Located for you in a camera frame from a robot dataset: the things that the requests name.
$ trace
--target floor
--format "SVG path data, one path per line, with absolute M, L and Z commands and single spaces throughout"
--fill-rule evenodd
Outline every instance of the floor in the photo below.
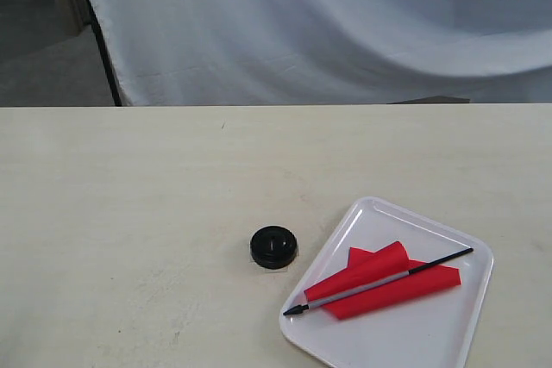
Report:
M 0 0 L 0 107 L 112 105 L 90 28 L 66 35 L 53 0 Z

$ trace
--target black cap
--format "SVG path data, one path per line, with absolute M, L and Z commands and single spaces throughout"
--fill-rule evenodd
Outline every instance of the black cap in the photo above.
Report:
M 297 239 L 287 228 L 268 226 L 251 238 L 251 256 L 267 269 L 288 266 L 297 256 Z

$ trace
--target white tray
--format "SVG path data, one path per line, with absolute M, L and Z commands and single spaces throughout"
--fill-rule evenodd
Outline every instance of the white tray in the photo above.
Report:
M 304 301 L 305 289 L 344 268 L 350 247 L 376 251 L 396 240 L 411 259 L 423 261 L 473 247 L 473 253 L 447 263 L 460 269 L 462 285 L 347 321 L 321 309 L 281 314 Z M 466 363 L 492 262 L 491 249 L 472 236 L 384 200 L 362 198 L 285 301 L 279 325 L 290 342 L 335 368 L 459 368 Z

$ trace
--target white cloth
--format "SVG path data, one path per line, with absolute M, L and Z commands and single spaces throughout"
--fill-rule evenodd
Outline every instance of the white cloth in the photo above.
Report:
M 91 0 L 131 104 L 552 100 L 552 0 Z

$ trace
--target folded red paper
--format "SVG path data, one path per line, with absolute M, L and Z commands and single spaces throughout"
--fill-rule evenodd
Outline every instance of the folded red paper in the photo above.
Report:
M 362 284 L 370 284 L 395 273 L 407 271 L 408 266 L 408 254 L 405 247 L 396 241 L 376 253 L 370 253 L 370 256 L 359 262 L 358 265 L 348 266 L 311 286 L 304 293 L 309 302 L 316 301 Z
M 370 263 L 374 256 L 380 256 L 383 250 L 385 249 L 376 253 L 371 253 L 352 247 L 349 251 L 348 267 L 346 270 L 365 267 L 366 263 Z M 424 262 L 409 260 L 406 268 L 400 271 L 410 270 L 423 264 Z M 398 303 L 410 301 L 420 296 L 426 296 L 441 290 L 453 288 L 459 284 L 461 284 L 461 280 L 458 269 L 439 265 L 409 277 L 399 279 L 395 282 L 385 284 L 379 288 L 367 290 L 357 295 L 328 303 L 324 305 L 323 308 L 339 320 L 348 319 L 376 309 L 382 309 Z

